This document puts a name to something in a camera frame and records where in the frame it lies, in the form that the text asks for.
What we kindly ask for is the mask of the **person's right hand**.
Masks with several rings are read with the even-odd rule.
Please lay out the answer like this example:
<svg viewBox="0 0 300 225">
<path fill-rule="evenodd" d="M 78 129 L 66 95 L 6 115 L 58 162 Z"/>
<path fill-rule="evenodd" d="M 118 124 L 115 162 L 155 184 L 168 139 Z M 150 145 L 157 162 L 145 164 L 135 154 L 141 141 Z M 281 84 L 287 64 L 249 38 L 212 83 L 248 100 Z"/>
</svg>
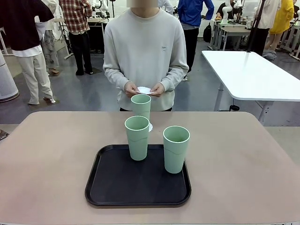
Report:
<svg viewBox="0 0 300 225">
<path fill-rule="evenodd" d="M 133 82 L 128 81 L 124 86 L 124 92 L 127 97 L 131 98 L 132 96 L 138 94 L 138 88 Z"/>
</svg>

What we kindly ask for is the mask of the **person's left hand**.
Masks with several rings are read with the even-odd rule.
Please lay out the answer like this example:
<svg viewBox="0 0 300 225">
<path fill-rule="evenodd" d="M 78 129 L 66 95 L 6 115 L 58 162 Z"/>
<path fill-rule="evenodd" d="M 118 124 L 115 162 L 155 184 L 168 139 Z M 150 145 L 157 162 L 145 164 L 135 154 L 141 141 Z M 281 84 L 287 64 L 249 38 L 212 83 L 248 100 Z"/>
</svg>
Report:
<svg viewBox="0 0 300 225">
<path fill-rule="evenodd" d="M 165 88 L 162 85 L 162 83 L 157 83 L 151 90 L 150 90 L 150 96 L 154 96 L 154 97 L 161 97 L 162 94 L 164 93 Z"/>
</svg>

